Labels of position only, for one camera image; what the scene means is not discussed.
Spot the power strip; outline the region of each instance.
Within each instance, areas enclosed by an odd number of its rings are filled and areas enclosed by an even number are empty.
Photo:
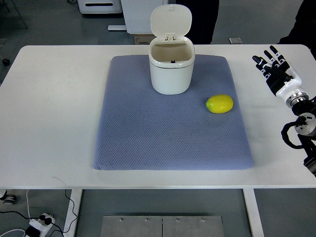
[[[52,215],[44,213],[38,220],[30,220],[30,225],[25,231],[25,237],[45,237],[50,228],[55,223]]]

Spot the cardboard box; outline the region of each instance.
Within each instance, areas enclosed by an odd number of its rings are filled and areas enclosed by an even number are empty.
[[[134,44],[136,45],[148,45],[156,38],[153,34],[134,35]]]

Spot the lid hinge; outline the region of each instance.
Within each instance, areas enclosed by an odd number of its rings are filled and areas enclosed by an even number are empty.
[[[169,34],[166,34],[166,38],[164,40],[165,41],[169,41],[169,40],[174,41],[175,39],[176,39],[175,33],[169,33]]]

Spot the white power cord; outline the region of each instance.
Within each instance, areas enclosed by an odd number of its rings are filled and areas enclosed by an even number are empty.
[[[10,233],[10,232],[12,232],[12,231],[22,231],[22,232],[23,232],[22,237],[25,236],[25,231],[24,231],[23,229],[14,229],[14,230],[7,231],[7,232],[3,233],[2,235],[0,235],[0,237],[4,236],[4,235],[6,235],[6,234],[8,234],[8,233]]]
[[[28,192],[29,192],[29,189],[26,191],[26,202],[27,202],[27,204],[28,204],[28,214],[29,214],[29,218],[31,218],[31,217],[30,217],[30,209],[29,209]]]

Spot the table leg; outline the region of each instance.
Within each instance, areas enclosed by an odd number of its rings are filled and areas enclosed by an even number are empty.
[[[74,237],[76,232],[76,226],[77,226],[77,220],[73,221],[76,217],[73,214],[73,208],[74,213],[78,216],[79,214],[79,208],[80,208],[80,201],[81,201],[81,195],[82,195],[82,189],[72,189],[70,199],[74,201],[75,207],[71,201],[69,201],[65,226],[64,226],[64,232],[68,231],[67,233],[64,233],[64,237]]]
[[[261,219],[253,189],[243,189],[243,195],[248,212],[251,233],[253,237],[264,237]]]

